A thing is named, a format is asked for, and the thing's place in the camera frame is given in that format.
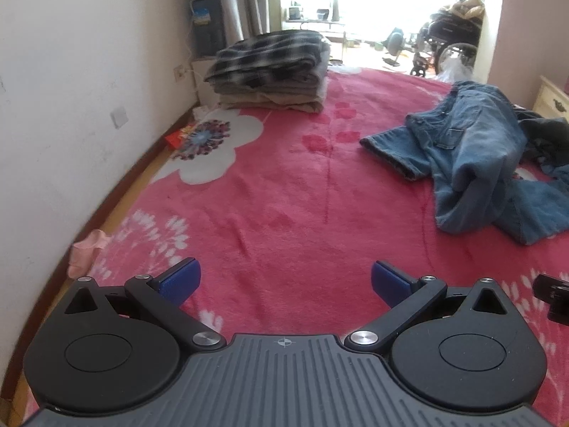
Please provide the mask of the blue denim jeans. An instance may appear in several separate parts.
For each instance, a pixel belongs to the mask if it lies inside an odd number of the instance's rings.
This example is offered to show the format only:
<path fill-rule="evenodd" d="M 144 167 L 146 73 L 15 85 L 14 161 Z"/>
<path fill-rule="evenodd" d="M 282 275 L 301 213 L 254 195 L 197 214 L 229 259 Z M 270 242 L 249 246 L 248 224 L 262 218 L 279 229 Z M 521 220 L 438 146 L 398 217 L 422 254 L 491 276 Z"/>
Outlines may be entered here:
<path fill-rule="evenodd" d="M 532 245 L 568 229 L 568 164 L 527 161 L 515 105 L 495 86 L 455 83 L 432 110 L 361 146 L 404 178 L 432 178 L 435 222 L 461 234 L 494 225 Z"/>

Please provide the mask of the dark blue clothes pile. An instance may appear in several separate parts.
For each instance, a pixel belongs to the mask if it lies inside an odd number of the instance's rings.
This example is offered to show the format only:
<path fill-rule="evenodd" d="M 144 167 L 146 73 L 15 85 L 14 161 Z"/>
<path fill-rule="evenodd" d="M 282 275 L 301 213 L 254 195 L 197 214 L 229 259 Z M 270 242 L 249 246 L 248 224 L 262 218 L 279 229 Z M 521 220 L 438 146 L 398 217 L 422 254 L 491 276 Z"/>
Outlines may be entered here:
<path fill-rule="evenodd" d="M 569 132 L 565 118 L 543 118 L 534 111 L 514 107 L 520 128 L 527 138 L 523 158 L 546 169 L 568 164 Z"/>

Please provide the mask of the folded beige grey clothes stack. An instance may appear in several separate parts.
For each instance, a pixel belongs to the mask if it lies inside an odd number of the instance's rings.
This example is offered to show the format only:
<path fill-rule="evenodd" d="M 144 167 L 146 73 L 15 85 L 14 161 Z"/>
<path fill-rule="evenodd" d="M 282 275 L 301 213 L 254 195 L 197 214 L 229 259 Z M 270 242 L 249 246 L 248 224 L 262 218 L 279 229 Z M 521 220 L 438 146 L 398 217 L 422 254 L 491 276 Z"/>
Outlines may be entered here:
<path fill-rule="evenodd" d="M 226 109 L 266 108 L 296 110 L 309 114 L 320 113 L 327 95 L 328 56 L 310 72 L 296 79 L 278 81 L 257 88 L 220 85 L 213 90 L 218 103 Z"/>

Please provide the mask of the folding side table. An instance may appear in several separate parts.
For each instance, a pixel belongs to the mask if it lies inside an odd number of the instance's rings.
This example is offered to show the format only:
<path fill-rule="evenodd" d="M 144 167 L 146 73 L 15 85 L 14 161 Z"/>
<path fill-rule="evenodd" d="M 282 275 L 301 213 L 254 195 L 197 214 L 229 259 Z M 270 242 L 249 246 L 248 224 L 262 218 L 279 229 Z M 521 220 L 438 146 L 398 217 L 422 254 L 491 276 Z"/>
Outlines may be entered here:
<path fill-rule="evenodd" d="M 329 42 L 345 44 L 345 24 L 333 20 L 329 9 L 305 12 L 300 6 L 289 6 L 283 10 L 283 30 L 312 30 L 320 32 Z"/>

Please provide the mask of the pink slipper left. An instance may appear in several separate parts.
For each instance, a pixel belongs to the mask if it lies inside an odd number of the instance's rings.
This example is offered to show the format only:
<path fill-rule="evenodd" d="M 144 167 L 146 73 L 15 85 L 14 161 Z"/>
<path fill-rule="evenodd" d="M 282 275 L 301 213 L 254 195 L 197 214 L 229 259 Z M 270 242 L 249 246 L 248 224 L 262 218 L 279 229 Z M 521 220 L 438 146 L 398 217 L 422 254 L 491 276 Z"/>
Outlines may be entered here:
<path fill-rule="evenodd" d="M 93 230 L 70 248 L 67 275 L 72 280 L 87 276 L 96 258 L 109 244 L 110 237 L 103 230 Z"/>

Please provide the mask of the pink floral fleece blanket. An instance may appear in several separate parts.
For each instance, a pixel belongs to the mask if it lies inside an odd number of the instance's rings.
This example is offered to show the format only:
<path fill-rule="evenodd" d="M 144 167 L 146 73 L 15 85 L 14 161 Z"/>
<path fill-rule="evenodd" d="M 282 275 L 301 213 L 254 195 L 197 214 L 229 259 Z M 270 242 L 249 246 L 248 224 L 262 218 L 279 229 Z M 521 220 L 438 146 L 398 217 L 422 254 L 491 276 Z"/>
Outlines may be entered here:
<path fill-rule="evenodd" d="M 568 325 L 533 296 L 568 281 L 568 229 L 523 245 L 494 225 L 449 234 L 432 178 L 364 137 L 434 109 L 445 84 L 334 73 L 322 112 L 216 109 L 196 123 L 28 349 L 31 426 L 564 426 Z M 187 350 L 124 284 L 201 265 L 180 307 L 225 337 Z M 447 283 L 386 352 L 345 338 L 390 307 L 385 261 Z"/>

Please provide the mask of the red gift box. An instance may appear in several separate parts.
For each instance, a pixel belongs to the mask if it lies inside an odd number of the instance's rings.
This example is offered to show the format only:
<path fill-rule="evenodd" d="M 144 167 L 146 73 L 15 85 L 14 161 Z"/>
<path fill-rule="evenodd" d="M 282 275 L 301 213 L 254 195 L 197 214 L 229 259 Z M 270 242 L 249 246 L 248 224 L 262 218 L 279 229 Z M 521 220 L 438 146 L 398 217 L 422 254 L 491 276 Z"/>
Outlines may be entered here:
<path fill-rule="evenodd" d="M 172 149 L 179 149 L 184 144 L 188 136 L 193 132 L 195 127 L 196 125 L 186 125 L 179 128 L 165 137 L 166 143 Z"/>

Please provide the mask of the cream nightstand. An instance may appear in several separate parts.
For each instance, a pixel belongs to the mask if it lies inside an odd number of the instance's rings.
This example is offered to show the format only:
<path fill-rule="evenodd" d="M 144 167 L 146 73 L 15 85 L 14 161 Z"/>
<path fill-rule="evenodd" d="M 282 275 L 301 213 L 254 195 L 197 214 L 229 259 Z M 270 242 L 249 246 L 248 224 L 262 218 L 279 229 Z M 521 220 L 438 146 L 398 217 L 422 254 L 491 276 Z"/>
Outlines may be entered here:
<path fill-rule="evenodd" d="M 543 118 L 564 118 L 569 121 L 569 98 L 547 77 L 541 76 L 541 85 L 532 110 Z"/>

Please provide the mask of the white small cabinet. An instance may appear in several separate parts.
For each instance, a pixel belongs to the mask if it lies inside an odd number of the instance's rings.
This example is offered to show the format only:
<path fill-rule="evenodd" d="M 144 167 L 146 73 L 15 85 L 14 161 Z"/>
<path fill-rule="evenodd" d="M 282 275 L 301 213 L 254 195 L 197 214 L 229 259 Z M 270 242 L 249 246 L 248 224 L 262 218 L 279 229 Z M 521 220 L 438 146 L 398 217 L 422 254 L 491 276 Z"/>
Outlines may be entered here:
<path fill-rule="evenodd" d="M 220 98 L 220 95 L 216 94 L 213 87 L 206 81 L 207 72 L 213 66 L 214 61 L 213 57 L 206 57 L 196 59 L 190 64 L 200 105 L 209 109 L 216 108 Z"/>

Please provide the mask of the black floor fan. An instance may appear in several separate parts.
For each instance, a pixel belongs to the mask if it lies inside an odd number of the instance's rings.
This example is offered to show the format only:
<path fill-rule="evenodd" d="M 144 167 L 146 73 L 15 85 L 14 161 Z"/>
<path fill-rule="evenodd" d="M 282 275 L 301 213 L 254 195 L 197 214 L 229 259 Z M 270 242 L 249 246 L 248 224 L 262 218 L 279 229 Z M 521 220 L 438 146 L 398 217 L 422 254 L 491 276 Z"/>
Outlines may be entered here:
<path fill-rule="evenodd" d="M 399 28 L 394 28 L 387 39 L 384 41 L 384 47 L 388 54 L 383 58 L 383 61 L 391 67 L 398 67 L 398 57 L 405 47 L 405 37 L 403 31 Z"/>

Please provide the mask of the black computer tower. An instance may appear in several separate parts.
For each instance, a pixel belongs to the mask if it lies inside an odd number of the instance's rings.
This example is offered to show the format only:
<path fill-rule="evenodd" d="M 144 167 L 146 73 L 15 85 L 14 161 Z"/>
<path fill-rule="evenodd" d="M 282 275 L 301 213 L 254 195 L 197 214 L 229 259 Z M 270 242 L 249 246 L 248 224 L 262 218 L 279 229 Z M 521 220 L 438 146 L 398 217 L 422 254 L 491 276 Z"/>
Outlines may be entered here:
<path fill-rule="evenodd" d="M 193 0 L 191 12 L 197 56 L 215 56 L 227 46 L 221 0 Z"/>

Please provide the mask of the black wheelchair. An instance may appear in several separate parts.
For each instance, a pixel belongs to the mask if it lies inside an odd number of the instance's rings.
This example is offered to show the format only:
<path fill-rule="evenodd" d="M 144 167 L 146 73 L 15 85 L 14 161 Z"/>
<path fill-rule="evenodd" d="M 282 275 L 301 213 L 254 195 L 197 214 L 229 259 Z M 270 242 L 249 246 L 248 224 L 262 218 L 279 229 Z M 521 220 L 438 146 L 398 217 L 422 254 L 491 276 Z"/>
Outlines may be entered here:
<path fill-rule="evenodd" d="M 412 45 L 414 58 L 410 75 L 424 77 L 429 68 L 440 74 L 447 59 L 458 59 L 465 67 L 472 68 L 484 15 L 482 0 L 456 0 L 435 12 L 421 27 Z"/>

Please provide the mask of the white blank wall plate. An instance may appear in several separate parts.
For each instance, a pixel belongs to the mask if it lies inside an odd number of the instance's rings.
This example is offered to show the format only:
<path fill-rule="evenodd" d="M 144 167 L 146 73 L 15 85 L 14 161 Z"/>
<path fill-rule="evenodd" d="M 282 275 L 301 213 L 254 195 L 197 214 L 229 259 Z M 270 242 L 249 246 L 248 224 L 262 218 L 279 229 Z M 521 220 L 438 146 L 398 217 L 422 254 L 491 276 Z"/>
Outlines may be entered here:
<path fill-rule="evenodd" d="M 128 122 L 126 109 L 120 106 L 110 113 L 111 120 L 116 129 L 122 128 Z"/>

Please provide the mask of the white wall socket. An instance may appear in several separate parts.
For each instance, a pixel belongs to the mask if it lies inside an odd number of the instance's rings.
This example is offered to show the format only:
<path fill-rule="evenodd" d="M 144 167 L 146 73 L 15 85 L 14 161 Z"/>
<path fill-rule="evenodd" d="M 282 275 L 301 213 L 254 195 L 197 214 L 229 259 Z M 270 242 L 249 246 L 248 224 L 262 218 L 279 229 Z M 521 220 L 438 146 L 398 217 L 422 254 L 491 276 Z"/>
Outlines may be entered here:
<path fill-rule="evenodd" d="M 174 68 L 174 75 L 176 82 L 184 80 L 186 75 L 186 67 L 184 65 L 178 65 L 176 68 Z"/>

